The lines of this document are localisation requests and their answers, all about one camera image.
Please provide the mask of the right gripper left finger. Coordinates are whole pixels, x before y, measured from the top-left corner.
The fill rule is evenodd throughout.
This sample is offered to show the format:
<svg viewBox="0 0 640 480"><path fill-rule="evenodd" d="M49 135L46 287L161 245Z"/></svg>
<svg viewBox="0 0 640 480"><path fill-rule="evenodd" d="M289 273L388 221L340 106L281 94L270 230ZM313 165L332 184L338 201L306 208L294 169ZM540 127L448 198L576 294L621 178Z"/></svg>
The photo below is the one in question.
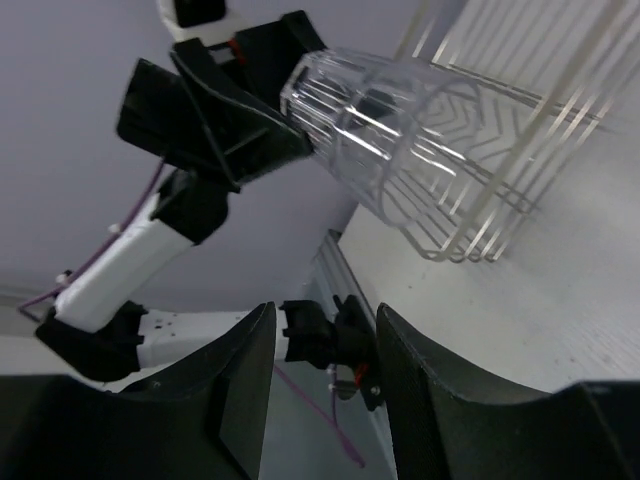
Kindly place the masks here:
<svg viewBox="0 0 640 480"><path fill-rule="evenodd" d="M276 344L264 303L119 393L62 375L1 380L5 479L255 479Z"/></svg>

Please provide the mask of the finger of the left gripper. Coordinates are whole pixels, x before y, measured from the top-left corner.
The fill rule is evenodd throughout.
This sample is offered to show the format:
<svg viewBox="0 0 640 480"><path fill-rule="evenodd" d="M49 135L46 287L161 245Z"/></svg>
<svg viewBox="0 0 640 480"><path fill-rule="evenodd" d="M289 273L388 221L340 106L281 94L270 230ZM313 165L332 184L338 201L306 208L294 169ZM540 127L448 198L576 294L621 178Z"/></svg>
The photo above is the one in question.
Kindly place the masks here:
<svg viewBox="0 0 640 480"><path fill-rule="evenodd" d="M313 152L301 128L229 75L199 40L177 43L173 71L140 58L116 125L125 142L239 191Z"/></svg>

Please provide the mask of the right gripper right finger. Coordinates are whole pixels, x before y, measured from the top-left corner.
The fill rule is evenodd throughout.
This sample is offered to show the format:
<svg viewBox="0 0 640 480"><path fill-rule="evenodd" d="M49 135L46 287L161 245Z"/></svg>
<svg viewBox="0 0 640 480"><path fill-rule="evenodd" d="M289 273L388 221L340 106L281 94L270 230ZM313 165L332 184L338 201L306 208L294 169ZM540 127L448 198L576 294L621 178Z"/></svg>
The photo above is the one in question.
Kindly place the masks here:
<svg viewBox="0 0 640 480"><path fill-rule="evenodd" d="M638 382L542 392L462 358L386 304L376 335L398 478L638 478Z"/></svg>

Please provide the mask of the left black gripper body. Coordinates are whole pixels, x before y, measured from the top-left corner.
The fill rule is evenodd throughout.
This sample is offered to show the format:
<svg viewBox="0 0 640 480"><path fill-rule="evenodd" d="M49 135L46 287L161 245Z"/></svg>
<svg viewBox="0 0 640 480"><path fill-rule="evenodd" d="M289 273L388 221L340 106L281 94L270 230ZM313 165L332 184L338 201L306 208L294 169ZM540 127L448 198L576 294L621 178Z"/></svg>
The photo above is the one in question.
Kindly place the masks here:
<svg viewBox="0 0 640 480"><path fill-rule="evenodd" d="M204 45L214 53L229 48L229 60L216 60L220 69L240 89L280 114L286 112L281 92L301 59L325 49L303 10L252 27L231 11L204 25Z"/></svg>

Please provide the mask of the clear glass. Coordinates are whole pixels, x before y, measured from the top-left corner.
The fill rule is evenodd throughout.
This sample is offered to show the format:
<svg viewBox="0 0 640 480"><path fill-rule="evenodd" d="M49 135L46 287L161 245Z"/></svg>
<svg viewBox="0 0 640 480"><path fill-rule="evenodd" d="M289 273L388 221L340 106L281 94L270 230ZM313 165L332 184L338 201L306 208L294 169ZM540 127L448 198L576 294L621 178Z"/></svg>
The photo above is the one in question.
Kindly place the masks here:
<svg viewBox="0 0 640 480"><path fill-rule="evenodd" d="M482 126L472 80L421 61L335 49L304 55L280 94L317 160L385 224L454 202Z"/></svg>

